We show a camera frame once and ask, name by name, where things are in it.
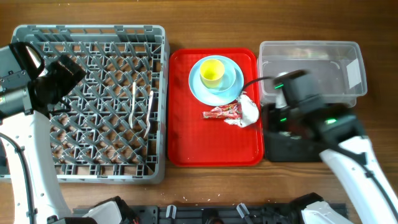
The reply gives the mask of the white napkin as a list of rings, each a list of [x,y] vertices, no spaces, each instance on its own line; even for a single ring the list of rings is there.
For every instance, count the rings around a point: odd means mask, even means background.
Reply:
[[[256,123],[259,119],[259,109],[252,99],[245,94],[241,94],[239,97],[237,97],[237,101],[241,105],[242,118],[225,119],[224,122],[230,125],[237,125],[240,128],[245,128]]]

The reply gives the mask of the red plastic tray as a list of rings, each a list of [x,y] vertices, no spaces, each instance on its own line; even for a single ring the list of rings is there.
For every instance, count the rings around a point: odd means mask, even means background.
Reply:
[[[211,107],[190,91],[190,70],[200,59],[221,55],[236,62],[244,82],[257,77],[255,55],[247,48],[180,49],[170,57],[167,102],[167,154],[176,166],[254,166],[264,155],[262,121],[240,128],[221,119],[205,119]]]

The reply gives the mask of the light blue plate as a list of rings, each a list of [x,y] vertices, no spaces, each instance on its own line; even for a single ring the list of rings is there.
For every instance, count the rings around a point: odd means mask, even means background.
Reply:
[[[228,61],[233,65],[236,72],[236,81],[232,87],[219,94],[211,93],[205,88],[200,80],[200,65],[206,59],[211,58],[224,59]],[[200,59],[196,64],[194,64],[189,73],[188,83],[192,94],[198,101],[210,106],[221,106],[231,103],[239,96],[244,85],[244,75],[238,64],[230,58],[221,55],[210,55]]]

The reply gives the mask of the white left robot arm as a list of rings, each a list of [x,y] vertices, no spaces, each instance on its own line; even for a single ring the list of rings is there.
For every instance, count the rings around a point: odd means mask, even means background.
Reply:
[[[15,223],[71,216],[50,149],[50,117],[86,72],[67,55],[49,65],[28,42],[1,48],[1,144],[15,203]]]

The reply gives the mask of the white plastic spoon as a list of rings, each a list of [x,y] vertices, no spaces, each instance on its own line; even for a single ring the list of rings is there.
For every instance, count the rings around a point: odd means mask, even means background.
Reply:
[[[154,98],[154,92],[151,90],[150,93],[149,93],[149,101],[148,101],[148,104],[147,104],[147,116],[146,116],[146,125],[147,125],[147,127],[146,127],[146,131],[145,131],[145,134],[144,134],[144,138],[148,137],[148,134],[149,134],[149,131],[150,131],[150,112],[151,112],[151,109],[152,109],[153,98]]]

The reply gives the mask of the black waste tray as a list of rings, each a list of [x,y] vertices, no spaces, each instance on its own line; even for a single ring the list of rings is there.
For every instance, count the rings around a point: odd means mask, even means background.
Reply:
[[[356,115],[342,104],[265,106],[262,118],[265,157],[271,162],[318,162],[323,152],[356,157],[339,144],[364,135]]]

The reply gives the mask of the yellow plastic cup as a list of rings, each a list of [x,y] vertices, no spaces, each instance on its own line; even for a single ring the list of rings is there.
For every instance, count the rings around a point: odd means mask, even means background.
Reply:
[[[224,75],[225,67],[218,59],[207,59],[200,66],[200,78],[207,88],[217,88]]]

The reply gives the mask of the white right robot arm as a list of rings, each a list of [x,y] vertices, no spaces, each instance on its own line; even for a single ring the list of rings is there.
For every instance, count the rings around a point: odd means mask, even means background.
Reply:
[[[326,103],[306,70],[273,79],[285,106],[279,122],[315,146],[317,154],[346,191],[363,223],[397,223],[397,196],[384,175],[373,145],[354,112]]]

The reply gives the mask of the clear plastic bin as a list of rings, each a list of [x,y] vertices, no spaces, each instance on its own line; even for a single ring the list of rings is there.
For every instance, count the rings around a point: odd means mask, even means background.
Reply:
[[[368,91],[359,45],[350,41],[263,41],[259,46],[257,75],[276,77],[308,70],[318,82],[327,103],[349,107]]]

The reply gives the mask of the white plastic fork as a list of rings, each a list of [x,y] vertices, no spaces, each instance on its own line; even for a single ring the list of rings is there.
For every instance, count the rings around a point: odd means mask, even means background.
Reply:
[[[131,112],[128,117],[128,122],[129,122],[129,127],[130,129],[133,129],[133,116],[134,116],[134,110],[135,110],[135,103],[136,103],[136,82],[134,81],[132,83],[132,99],[131,99]]]

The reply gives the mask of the grey dishwasher rack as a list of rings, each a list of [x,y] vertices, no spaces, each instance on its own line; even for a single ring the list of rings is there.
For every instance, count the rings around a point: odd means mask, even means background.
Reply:
[[[86,72],[50,117],[50,149],[60,182],[158,184],[163,180],[169,57],[163,27],[21,25],[13,32],[14,42],[32,44],[46,65],[67,55]],[[144,138],[151,90],[150,131]]]

